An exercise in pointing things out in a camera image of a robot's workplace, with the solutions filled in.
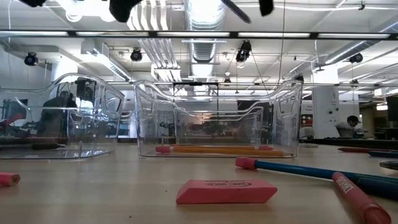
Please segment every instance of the ceiling duct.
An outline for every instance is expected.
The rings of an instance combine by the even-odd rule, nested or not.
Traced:
[[[380,25],[378,29],[375,29],[375,31],[380,33],[398,32],[398,17],[394,16],[394,18]],[[323,63],[321,63],[320,65],[321,66],[332,65],[334,63],[340,62],[346,58],[349,58],[351,56],[360,53],[361,51],[369,47],[372,47],[373,45],[379,43],[380,41],[381,40],[354,41],[338,49],[336,52],[333,52],[332,54],[326,56],[326,58],[323,60]]]
[[[217,31],[221,30],[224,22],[224,3],[221,0],[185,0],[185,22],[188,30]],[[190,57],[192,73],[206,81],[213,71],[217,44],[191,43]],[[201,95],[203,87],[198,86]]]

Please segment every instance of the pink eraser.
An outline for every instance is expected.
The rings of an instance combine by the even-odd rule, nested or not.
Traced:
[[[264,180],[189,180],[178,191],[176,202],[265,203],[277,191]]]
[[[14,186],[18,184],[20,179],[18,174],[0,172],[0,185],[7,187]]]
[[[274,150],[274,148],[273,147],[269,147],[269,146],[259,146],[259,150],[271,151],[271,150]]]
[[[156,146],[155,148],[156,152],[159,153],[170,153],[170,146]]]
[[[248,157],[238,157],[235,160],[235,165],[238,167],[242,167],[243,169],[255,170],[256,168],[254,167],[254,162],[256,161],[257,159],[252,159]]]

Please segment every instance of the table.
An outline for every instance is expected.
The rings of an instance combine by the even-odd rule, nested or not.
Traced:
[[[136,146],[85,160],[0,161],[17,172],[16,187],[0,187],[1,223],[360,223],[331,181],[235,168],[234,159],[139,157]],[[296,159],[267,161],[398,177],[386,159],[301,148]],[[175,204],[189,179],[264,179],[278,192],[265,204]],[[376,198],[398,222],[398,202]]]

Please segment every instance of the transparent container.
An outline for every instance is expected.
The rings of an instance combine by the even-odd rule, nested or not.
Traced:
[[[124,95],[69,73],[42,90],[0,89],[0,159],[74,159],[114,151]]]
[[[300,81],[261,96],[170,96],[148,81],[134,91],[141,156],[297,156]]]

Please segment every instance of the table surface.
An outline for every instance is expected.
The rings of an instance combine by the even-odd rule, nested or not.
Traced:
[[[295,159],[267,161],[398,177],[367,154],[335,146],[300,148]],[[1,223],[361,223],[329,180],[267,170],[243,170],[234,159],[139,157],[136,146],[82,160],[1,160],[16,172],[0,187]],[[264,204],[176,205],[190,179],[264,179],[278,192]],[[398,223],[398,202],[375,198]]]

